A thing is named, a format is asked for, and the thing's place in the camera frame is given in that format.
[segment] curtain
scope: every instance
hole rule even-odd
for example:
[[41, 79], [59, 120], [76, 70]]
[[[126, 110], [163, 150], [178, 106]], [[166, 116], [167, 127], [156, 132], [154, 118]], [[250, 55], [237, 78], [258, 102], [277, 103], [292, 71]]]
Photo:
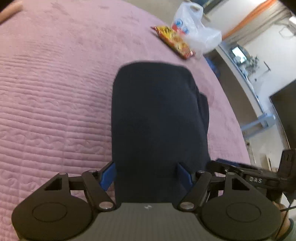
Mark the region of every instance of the curtain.
[[281, 2], [268, 0], [252, 11], [237, 27], [224, 36], [224, 41], [231, 45], [245, 45], [276, 22], [291, 17], [291, 12]]

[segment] orange curtain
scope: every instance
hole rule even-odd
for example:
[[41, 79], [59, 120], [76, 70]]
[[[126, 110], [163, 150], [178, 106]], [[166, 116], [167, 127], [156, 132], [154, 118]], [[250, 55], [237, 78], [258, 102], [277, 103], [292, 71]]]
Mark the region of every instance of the orange curtain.
[[260, 15], [262, 12], [264, 12], [266, 9], [268, 9], [270, 6], [272, 6], [277, 0], [267, 0], [263, 3], [261, 3], [257, 8], [255, 8], [247, 17], [244, 18], [243, 21], [241, 21], [234, 29], [232, 29], [230, 32], [225, 34], [222, 37], [222, 40], [227, 39], [229, 36], [231, 36], [236, 31], [241, 30], [244, 26], [246, 26], [249, 22], [251, 22], [254, 18], [256, 18], [258, 15]]

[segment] quilted fabric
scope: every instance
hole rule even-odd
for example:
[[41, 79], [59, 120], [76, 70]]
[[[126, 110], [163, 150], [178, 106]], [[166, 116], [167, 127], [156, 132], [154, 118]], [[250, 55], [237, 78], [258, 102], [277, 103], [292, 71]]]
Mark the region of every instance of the quilted fabric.
[[112, 83], [131, 61], [189, 68], [210, 105], [211, 158], [249, 162], [214, 73], [205, 59], [183, 61], [163, 44], [150, 29], [159, 19], [115, 0], [23, 3], [0, 25], [0, 240], [17, 239], [12, 210], [49, 178], [111, 161]]

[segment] yellow and red snack package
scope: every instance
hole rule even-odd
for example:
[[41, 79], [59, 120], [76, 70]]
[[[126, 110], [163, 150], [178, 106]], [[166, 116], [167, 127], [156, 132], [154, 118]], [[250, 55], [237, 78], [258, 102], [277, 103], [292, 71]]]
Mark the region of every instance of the yellow and red snack package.
[[183, 59], [188, 59], [195, 55], [187, 43], [183, 41], [180, 35], [168, 26], [151, 27], [157, 32], [160, 39], [175, 50]]

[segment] black television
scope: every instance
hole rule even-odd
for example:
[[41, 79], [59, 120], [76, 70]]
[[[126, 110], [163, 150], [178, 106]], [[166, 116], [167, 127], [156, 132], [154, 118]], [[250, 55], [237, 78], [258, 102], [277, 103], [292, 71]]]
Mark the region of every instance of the black television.
[[296, 148], [296, 80], [270, 96], [290, 148]]

